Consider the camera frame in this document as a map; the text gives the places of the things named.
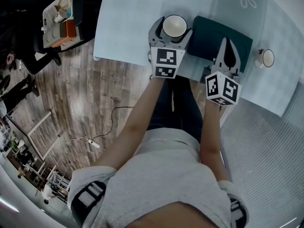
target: light blue tablecloth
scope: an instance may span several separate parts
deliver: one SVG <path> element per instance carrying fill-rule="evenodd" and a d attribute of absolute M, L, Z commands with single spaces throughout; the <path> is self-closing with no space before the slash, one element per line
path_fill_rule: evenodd
<path fill-rule="evenodd" d="M 304 59 L 304 37 L 273 0 L 103 0 L 95 37 L 94 57 L 149 66 L 148 32 L 161 16 L 178 14 L 192 26 L 204 16 L 253 39 L 251 56 L 241 77 L 241 97 L 281 116 L 298 82 Z M 275 54 L 272 68 L 258 70 L 260 48 Z M 200 80 L 212 62 L 186 54 L 178 74 Z"/>

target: white bowl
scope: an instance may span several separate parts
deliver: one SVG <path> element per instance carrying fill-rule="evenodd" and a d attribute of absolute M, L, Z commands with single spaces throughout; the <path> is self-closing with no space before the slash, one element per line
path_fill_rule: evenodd
<path fill-rule="evenodd" d="M 181 16 L 170 15 L 163 22 L 162 29 L 170 37 L 180 37 L 186 32 L 187 23 Z"/>

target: orange box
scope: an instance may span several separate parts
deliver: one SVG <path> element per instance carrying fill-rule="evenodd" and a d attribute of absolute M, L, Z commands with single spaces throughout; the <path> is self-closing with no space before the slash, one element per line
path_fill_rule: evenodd
<path fill-rule="evenodd" d="M 74 24 L 74 20 L 67 20 L 64 22 L 66 24 L 66 37 L 63 38 L 61 41 L 57 42 L 56 44 L 52 45 L 53 48 L 57 48 L 61 46 L 63 43 L 70 41 L 72 38 L 76 37 L 76 28 Z"/>

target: white mug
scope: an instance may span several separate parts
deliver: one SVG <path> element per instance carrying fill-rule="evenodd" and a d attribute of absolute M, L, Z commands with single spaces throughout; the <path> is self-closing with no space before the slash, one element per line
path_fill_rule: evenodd
<path fill-rule="evenodd" d="M 168 36 L 177 38 L 185 34 L 187 22 L 179 15 L 170 15 L 164 20 L 162 29 Z"/>
<path fill-rule="evenodd" d="M 260 49 L 255 60 L 255 66 L 258 69 L 272 67 L 275 63 L 275 55 L 270 49 Z"/>
<path fill-rule="evenodd" d="M 67 18 L 67 11 L 65 11 L 64 9 L 59 9 L 56 17 L 54 18 L 54 22 L 59 23 L 66 18 Z"/>

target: cup rim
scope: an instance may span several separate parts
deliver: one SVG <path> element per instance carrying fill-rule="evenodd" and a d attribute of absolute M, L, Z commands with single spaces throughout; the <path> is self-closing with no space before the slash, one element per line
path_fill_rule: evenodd
<path fill-rule="evenodd" d="M 274 55 L 274 61 L 272 62 L 272 65 L 270 65 L 270 66 L 266 66 L 266 64 L 265 64 L 265 62 L 264 62 L 264 54 L 265 54 L 265 52 L 267 52 L 267 51 L 271 51 L 272 55 Z M 273 52 L 271 49 L 266 49 L 265 51 L 263 51 L 262 60 L 263 60 L 263 64 L 264 64 L 265 67 L 272 67 L 273 64 L 275 63 L 275 54 L 274 54 L 274 52 Z"/>
<path fill-rule="evenodd" d="M 165 18 L 165 20 L 166 20 L 167 18 L 171 17 L 171 16 L 178 16 L 178 17 L 181 17 L 181 18 L 185 21 L 185 23 L 186 23 L 186 29 L 185 29 L 185 32 L 182 34 L 182 35 L 184 35 L 184 34 L 186 33 L 186 31 L 187 31 L 187 28 L 188 28 L 188 24 L 187 24 L 186 20 L 185 20 L 181 15 L 178 15 L 178 14 L 171 14 L 171 15 L 167 16 L 167 17 Z M 162 30 L 163 30 L 163 32 L 165 32 L 165 34 L 166 34 L 167 36 L 169 36 L 169 37 L 171 37 L 171 38 L 178 38 L 178 37 L 181 37 L 181 36 L 182 36 L 182 35 L 180 35 L 180 36 L 170 36 L 170 35 L 168 35 L 168 34 L 166 33 L 166 31 L 164 30 L 164 28 L 163 28 L 163 24 L 162 24 Z"/>

